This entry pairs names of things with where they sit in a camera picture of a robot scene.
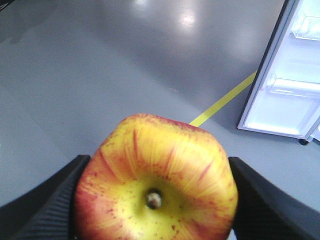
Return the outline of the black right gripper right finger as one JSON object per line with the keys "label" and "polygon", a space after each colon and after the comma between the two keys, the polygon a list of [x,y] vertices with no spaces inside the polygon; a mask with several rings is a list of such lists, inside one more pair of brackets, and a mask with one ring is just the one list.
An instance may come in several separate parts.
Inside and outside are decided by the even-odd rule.
{"label": "black right gripper right finger", "polygon": [[318,240],[320,213],[229,157],[239,199],[233,223],[238,240]]}

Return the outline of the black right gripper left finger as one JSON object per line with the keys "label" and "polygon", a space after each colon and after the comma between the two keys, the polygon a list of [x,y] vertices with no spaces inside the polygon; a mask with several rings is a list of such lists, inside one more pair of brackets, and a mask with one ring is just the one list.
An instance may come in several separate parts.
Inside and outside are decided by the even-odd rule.
{"label": "black right gripper left finger", "polygon": [[0,238],[75,240],[74,194],[90,159],[89,155],[78,155],[40,185],[2,206]]}

